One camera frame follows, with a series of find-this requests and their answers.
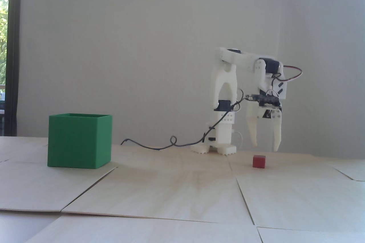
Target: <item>plywood board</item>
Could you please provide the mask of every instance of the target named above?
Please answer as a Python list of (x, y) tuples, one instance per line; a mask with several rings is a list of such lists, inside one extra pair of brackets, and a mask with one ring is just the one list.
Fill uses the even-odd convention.
[(255, 225), (329, 232), (365, 231), (365, 183), (237, 176)]
[(0, 209), (60, 211), (114, 167), (112, 163), (99, 169), (76, 169), (2, 162)]
[(62, 216), (27, 243), (260, 243), (256, 227), (165, 219)]
[(171, 147), (161, 151), (140, 146), (113, 145), (112, 161), (122, 166), (166, 171), (227, 171), (231, 173), (227, 157), (217, 152), (198, 154), (189, 147)]
[(313, 232), (258, 228), (263, 243), (364, 243), (363, 232)]
[(63, 212), (252, 223), (236, 179), (226, 172), (119, 167)]
[(60, 215), (60, 213), (0, 211), (0, 243), (23, 243)]
[(331, 165), (349, 178), (357, 181), (365, 181), (365, 160), (341, 159), (341, 158), (319, 158)]
[[(255, 154), (266, 156), (264, 169), (252, 167), (252, 159)], [(348, 177), (310, 154), (239, 151), (237, 154), (228, 156), (228, 160), (236, 174), (246, 177), (308, 177), (349, 180)]]
[(25, 160), (29, 160), (29, 155), (36, 153), (38, 149), (47, 149), (47, 144), (48, 138), (0, 136), (0, 161), (14, 157), (25, 157)]

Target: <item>tree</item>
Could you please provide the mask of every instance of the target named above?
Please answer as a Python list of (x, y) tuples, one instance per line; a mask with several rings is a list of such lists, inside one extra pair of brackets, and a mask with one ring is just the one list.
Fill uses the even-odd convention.
[(5, 84), (9, 0), (0, 0), (0, 84)]

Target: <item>robotic arm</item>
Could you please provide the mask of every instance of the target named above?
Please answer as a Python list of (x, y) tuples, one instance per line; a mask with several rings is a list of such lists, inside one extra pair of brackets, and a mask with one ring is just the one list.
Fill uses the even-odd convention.
[[(236, 66), (254, 75), (257, 93), (246, 95), (248, 108), (246, 119), (251, 141), (256, 146), (257, 120), (266, 119), (274, 132), (273, 150), (277, 151), (281, 142), (281, 103), (287, 92), (287, 81), (284, 78), (284, 66), (269, 56), (241, 52), (237, 49), (218, 48), (215, 65), (212, 71), (211, 105), (214, 110), (213, 121), (219, 120), (227, 111), (227, 116), (215, 126), (204, 143), (195, 144), (192, 150), (207, 153), (209, 147), (216, 147), (220, 154), (232, 154), (236, 147), (231, 145), (234, 111), (231, 105), (237, 100)], [(220, 100), (223, 85), (228, 86), (228, 98)]]

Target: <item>green box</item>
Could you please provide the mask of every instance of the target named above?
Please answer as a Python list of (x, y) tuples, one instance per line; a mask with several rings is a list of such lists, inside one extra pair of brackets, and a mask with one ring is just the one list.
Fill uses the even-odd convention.
[(97, 169), (110, 162), (112, 116), (49, 116), (48, 166)]

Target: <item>small red block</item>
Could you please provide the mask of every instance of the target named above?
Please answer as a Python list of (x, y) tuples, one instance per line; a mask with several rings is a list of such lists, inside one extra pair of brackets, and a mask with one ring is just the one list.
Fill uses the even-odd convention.
[(265, 168), (266, 156), (254, 155), (252, 161), (252, 167), (254, 168)]

